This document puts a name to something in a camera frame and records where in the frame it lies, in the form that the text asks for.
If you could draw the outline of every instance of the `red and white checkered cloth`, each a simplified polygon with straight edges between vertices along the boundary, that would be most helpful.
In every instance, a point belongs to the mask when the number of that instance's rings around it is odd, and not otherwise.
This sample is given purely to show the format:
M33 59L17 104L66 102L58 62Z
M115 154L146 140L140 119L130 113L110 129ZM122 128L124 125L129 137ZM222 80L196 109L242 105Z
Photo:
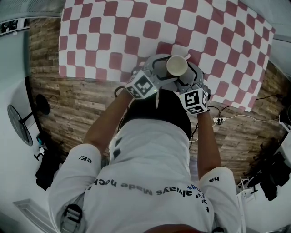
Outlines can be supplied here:
M60 75L127 82L148 56L190 53L213 101L250 111L274 32L238 0L67 0Z

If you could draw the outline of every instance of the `white t-shirt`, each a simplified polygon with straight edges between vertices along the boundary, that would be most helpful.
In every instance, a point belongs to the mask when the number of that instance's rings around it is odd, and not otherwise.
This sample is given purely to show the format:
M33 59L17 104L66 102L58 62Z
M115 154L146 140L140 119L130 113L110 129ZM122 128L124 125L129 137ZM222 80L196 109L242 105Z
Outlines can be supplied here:
M87 233L142 233L164 224L237 232L241 220L232 172L218 167L194 184L189 140L179 127L131 120L111 142L110 157L110 165L101 170L96 147L82 144L71 150L50 188L55 227L57 213L85 193Z

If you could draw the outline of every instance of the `sleeve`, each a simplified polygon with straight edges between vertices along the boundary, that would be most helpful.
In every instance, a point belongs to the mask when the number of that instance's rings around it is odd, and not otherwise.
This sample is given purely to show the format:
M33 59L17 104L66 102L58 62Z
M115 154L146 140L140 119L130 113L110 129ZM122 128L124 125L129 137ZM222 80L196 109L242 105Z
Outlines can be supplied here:
M85 193L101 170L101 154L91 144L73 148L58 171L49 192L49 216L59 232L60 214Z
M241 225L241 215L232 171L226 167L214 168L200 179L199 186L213 206L214 226L236 233Z

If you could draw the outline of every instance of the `power strip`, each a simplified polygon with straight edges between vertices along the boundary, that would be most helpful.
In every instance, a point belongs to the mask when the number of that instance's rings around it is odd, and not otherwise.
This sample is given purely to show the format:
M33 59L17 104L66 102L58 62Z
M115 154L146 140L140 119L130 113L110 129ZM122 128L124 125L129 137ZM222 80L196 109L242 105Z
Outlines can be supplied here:
M223 120L223 122L226 121L226 118L225 118L225 117L214 117L214 118L213 118L213 121L214 121L215 123L217 123L217 121L218 121L219 118L221 118L221 119Z

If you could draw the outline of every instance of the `checkered tablecloth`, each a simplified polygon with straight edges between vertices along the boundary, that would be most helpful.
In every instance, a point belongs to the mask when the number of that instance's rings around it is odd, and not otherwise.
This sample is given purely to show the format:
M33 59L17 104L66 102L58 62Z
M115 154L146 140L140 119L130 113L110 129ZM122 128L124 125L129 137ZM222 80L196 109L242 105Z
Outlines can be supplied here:
M274 32L238 0L67 0L60 75L127 82L148 56L190 53L213 101L250 111Z

